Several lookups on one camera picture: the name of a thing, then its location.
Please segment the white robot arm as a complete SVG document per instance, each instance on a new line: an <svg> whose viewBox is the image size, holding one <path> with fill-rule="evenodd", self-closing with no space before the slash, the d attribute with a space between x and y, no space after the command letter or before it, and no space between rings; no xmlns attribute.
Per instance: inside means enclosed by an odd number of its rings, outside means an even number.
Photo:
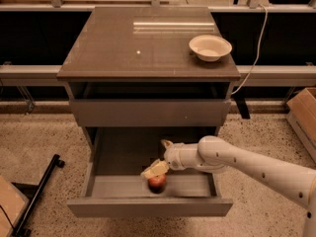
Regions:
<svg viewBox="0 0 316 237"><path fill-rule="evenodd" d="M193 144L163 139L162 145L164 159L155 160L141 173L142 178L149 180L169 170L213 173L230 166L304 207L303 237L316 237L315 170L238 148L212 135Z"/></svg>

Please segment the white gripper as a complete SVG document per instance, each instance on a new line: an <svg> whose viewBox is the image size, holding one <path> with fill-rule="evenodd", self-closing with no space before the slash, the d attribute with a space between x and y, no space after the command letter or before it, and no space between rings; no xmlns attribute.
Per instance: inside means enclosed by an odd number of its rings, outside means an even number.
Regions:
<svg viewBox="0 0 316 237"><path fill-rule="evenodd" d="M166 149L164 160L157 159L142 173L141 177L147 180L166 174L170 169L175 171L185 170L188 168L199 168L204 160L198 153L198 145L173 143L170 140L162 139L162 146Z"/></svg>

